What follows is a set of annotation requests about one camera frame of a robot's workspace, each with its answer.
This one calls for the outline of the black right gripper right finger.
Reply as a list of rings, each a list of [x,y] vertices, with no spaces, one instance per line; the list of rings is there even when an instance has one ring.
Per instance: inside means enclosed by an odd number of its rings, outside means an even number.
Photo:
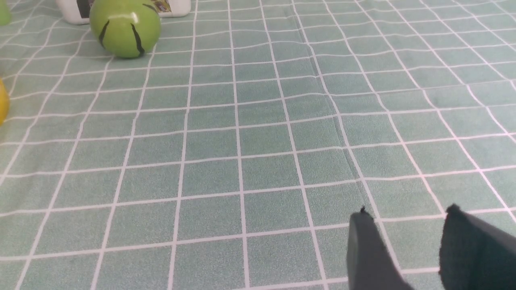
[[[464,212],[446,210],[439,250],[439,275],[446,290],[514,290],[515,236]]]

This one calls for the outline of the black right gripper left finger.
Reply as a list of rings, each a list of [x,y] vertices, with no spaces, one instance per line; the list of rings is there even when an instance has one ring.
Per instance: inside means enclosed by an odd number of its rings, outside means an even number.
[[[413,289],[396,268],[365,206],[350,215],[347,276],[350,290]]]

